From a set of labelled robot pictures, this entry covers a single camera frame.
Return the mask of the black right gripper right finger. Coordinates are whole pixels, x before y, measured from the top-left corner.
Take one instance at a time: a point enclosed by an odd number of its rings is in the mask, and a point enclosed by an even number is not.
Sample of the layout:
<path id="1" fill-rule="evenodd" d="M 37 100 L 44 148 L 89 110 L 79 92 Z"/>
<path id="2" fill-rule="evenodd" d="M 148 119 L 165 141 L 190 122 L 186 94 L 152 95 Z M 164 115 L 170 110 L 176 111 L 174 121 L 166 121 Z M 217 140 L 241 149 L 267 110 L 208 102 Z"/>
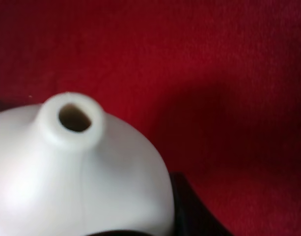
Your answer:
<path id="1" fill-rule="evenodd" d="M 175 236 L 233 236 L 207 209 L 182 173 L 170 173 Z"/>

